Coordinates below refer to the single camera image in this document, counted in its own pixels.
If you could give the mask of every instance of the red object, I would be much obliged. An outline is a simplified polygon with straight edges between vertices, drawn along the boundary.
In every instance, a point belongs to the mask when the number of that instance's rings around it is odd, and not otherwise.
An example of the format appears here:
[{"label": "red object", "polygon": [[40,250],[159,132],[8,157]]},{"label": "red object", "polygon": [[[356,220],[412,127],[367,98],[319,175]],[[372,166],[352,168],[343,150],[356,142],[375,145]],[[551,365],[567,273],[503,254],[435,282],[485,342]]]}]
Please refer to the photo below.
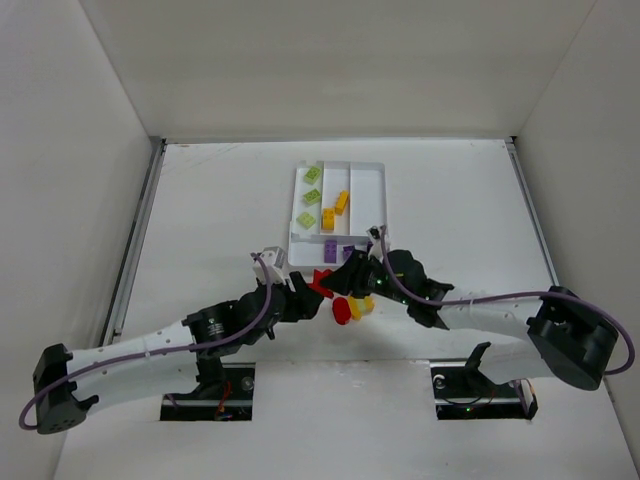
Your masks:
[{"label": "red object", "polygon": [[331,305],[331,310],[333,310],[333,318],[336,319],[338,325],[346,325],[351,320],[351,309],[346,298],[336,298]]},{"label": "red object", "polygon": [[313,282],[311,282],[311,284],[309,285],[313,290],[315,290],[320,295],[322,295],[323,297],[326,297],[326,298],[333,298],[333,292],[331,290],[329,290],[329,289],[321,287],[320,286],[320,280],[322,280],[324,277],[326,277],[330,273],[332,273],[332,271],[329,270],[329,269],[325,270],[324,272],[321,272],[320,270],[314,270],[313,271]]}]

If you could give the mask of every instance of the yellow block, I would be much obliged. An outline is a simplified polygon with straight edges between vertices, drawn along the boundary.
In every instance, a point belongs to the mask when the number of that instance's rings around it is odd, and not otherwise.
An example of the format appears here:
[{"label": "yellow block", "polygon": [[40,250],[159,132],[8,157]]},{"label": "yellow block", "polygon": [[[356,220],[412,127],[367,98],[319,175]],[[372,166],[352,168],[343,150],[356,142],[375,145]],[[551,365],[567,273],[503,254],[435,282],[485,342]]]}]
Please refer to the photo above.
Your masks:
[{"label": "yellow block", "polygon": [[349,201],[349,192],[343,190],[340,192],[340,196],[338,197],[338,201],[336,202],[336,213],[338,215],[342,215],[344,213],[344,209],[347,207],[347,202]]},{"label": "yellow block", "polygon": [[376,306],[376,304],[373,301],[373,298],[369,297],[364,297],[364,309],[365,312],[367,313],[371,313],[373,312],[373,308]]},{"label": "yellow block", "polygon": [[347,297],[349,302],[349,310],[351,310],[351,318],[354,320],[360,320],[362,318],[362,312],[358,308],[358,301],[353,297]]},{"label": "yellow block", "polygon": [[333,208],[322,210],[322,229],[333,230],[335,226],[336,212]]}]

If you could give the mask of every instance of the white tray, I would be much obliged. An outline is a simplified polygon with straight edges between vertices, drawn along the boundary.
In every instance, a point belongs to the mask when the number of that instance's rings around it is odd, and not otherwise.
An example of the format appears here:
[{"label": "white tray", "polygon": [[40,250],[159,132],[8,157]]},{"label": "white tray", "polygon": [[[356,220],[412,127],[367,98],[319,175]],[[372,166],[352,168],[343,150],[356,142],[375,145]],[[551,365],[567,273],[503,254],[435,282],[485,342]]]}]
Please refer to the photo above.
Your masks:
[{"label": "white tray", "polygon": [[[315,184],[304,181],[310,167],[322,170]],[[293,208],[289,225],[289,265],[295,268],[331,268],[344,263],[342,247],[366,248],[367,230],[387,224],[387,193],[384,164],[360,162],[300,163],[296,168]],[[322,193],[322,201],[307,205],[303,195],[314,188]],[[321,229],[322,209],[333,207],[341,191],[349,192],[349,203],[342,215],[335,217],[333,232]],[[316,219],[308,230],[297,218],[308,212]],[[337,263],[324,262],[324,242],[338,241]]]}]

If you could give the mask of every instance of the white table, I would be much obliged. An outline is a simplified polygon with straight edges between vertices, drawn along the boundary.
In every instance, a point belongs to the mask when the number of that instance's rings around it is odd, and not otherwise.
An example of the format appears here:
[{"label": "white table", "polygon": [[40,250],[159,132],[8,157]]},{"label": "white table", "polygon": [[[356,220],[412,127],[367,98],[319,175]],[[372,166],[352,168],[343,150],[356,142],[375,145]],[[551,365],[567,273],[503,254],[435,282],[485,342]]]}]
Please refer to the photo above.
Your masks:
[{"label": "white table", "polygon": [[[494,293],[551,282],[502,141],[172,145],[124,338],[254,288],[248,253],[286,246],[300,160],[385,163],[393,245],[437,280]],[[251,422],[160,423],[158,398],[117,406],[69,432],[56,478],[637,478],[604,388],[536,380],[531,423],[438,422],[425,360],[502,339],[424,329],[384,300],[341,327],[325,303],[228,357],[257,362]]]}]

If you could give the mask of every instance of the robotic arm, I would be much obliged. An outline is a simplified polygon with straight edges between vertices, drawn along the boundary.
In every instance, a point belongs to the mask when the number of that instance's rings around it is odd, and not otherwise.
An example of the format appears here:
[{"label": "robotic arm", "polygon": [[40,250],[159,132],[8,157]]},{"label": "robotic arm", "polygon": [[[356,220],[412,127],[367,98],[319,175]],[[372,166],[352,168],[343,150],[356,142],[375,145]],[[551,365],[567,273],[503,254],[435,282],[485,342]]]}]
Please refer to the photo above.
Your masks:
[{"label": "robotic arm", "polygon": [[[341,295],[377,294],[403,303],[407,314],[427,328],[512,337],[509,344],[487,342],[471,353],[467,368],[484,382],[500,385],[556,376],[583,390],[598,388],[618,331],[570,291],[551,287],[549,292],[533,292],[539,295],[520,295],[533,298],[490,297],[511,300],[488,304],[479,293],[429,279],[409,251],[387,252],[383,227],[368,233],[373,243],[369,253],[354,250],[321,286]],[[68,352],[57,344],[45,349],[33,375],[35,396],[20,416],[21,427],[57,433],[117,403],[166,392],[206,397],[219,389],[225,380],[221,356],[264,335],[273,340],[278,322],[313,318],[324,299],[299,272],[285,277],[282,249],[268,248],[254,258],[258,286],[239,300],[218,303],[162,330],[110,346]],[[27,425],[26,414],[33,406],[37,425]]]}]

